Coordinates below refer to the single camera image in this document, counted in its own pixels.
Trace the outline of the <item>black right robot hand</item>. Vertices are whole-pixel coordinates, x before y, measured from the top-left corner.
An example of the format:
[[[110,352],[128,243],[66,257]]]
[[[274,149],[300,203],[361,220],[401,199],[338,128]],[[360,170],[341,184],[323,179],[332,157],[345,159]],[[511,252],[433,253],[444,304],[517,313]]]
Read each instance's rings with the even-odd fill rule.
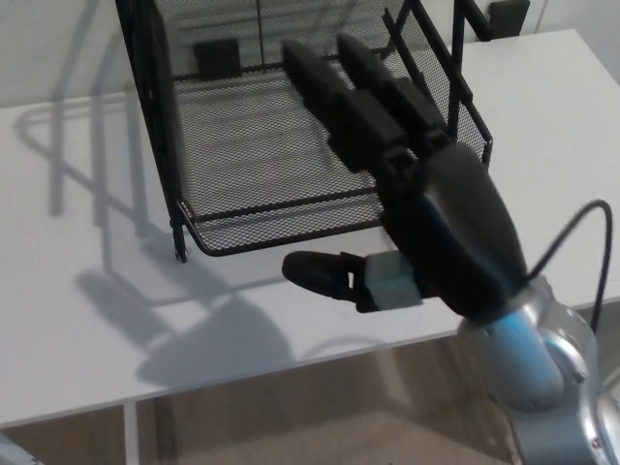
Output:
[[[471,321],[502,317],[527,284],[527,266],[487,168],[449,136],[442,114],[411,79],[394,76],[351,35],[336,43],[340,71],[293,40],[281,44],[284,69],[340,161],[374,179],[393,249],[364,257],[292,252],[284,277],[349,301],[359,313],[439,297]]]

